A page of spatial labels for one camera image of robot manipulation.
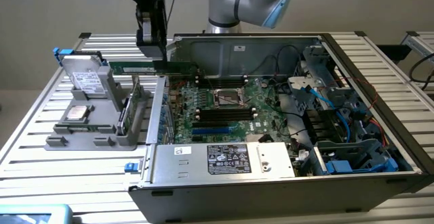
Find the gray robot arm segment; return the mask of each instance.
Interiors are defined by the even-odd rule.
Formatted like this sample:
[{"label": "gray robot arm segment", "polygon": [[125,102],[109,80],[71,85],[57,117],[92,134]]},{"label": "gray robot arm segment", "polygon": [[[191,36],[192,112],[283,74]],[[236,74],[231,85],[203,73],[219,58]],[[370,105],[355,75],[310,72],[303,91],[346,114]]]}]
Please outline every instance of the gray robot arm segment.
[{"label": "gray robot arm segment", "polygon": [[290,0],[210,0],[210,33],[231,29],[239,22],[274,28],[284,15]]}]

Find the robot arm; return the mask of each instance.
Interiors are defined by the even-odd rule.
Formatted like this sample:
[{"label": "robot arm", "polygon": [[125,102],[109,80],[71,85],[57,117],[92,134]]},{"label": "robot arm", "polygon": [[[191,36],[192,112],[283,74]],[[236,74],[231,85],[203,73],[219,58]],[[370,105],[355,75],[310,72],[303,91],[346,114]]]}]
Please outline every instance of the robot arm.
[{"label": "robot arm", "polygon": [[[167,67],[167,20],[164,0],[133,0],[137,3],[137,47],[152,58],[153,68]],[[274,28],[290,0],[210,0],[207,33],[238,33],[239,22]]]},{"label": "robot arm", "polygon": [[210,0],[207,33],[239,33],[239,22],[274,28],[290,0]]},{"label": "robot arm", "polygon": [[152,58],[156,69],[165,68],[167,20],[164,0],[133,0],[136,6],[137,47]]}]

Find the motherboard chip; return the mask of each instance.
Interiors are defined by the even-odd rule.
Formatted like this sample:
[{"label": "motherboard chip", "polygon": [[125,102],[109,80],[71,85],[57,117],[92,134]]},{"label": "motherboard chip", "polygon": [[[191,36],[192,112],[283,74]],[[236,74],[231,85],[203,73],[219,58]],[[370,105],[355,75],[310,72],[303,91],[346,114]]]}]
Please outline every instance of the motherboard chip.
[{"label": "motherboard chip", "polygon": [[67,120],[81,120],[89,113],[89,109],[87,106],[72,106],[68,115]]},{"label": "motherboard chip", "polygon": [[246,135],[246,142],[258,142],[258,140],[263,137],[263,134],[250,134]]},{"label": "motherboard chip", "polygon": [[242,89],[216,89],[214,91],[214,105],[216,107],[243,105]]}]

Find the power supply label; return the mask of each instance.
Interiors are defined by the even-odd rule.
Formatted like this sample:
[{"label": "power supply label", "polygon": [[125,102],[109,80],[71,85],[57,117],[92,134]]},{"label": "power supply label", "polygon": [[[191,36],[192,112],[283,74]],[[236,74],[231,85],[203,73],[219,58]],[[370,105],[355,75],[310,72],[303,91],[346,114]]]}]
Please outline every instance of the power supply label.
[{"label": "power supply label", "polygon": [[211,175],[251,173],[246,144],[208,145],[207,153]]}]

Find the motherboard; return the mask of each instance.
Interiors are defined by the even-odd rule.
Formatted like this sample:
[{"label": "motherboard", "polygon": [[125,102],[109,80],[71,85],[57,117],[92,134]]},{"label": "motherboard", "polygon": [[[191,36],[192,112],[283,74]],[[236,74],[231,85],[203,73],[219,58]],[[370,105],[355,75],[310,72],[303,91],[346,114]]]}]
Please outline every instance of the motherboard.
[{"label": "motherboard", "polygon": [[263,78],[172,81],[175,143],[288,142],[284,116],[267,103],[274,82]]}]

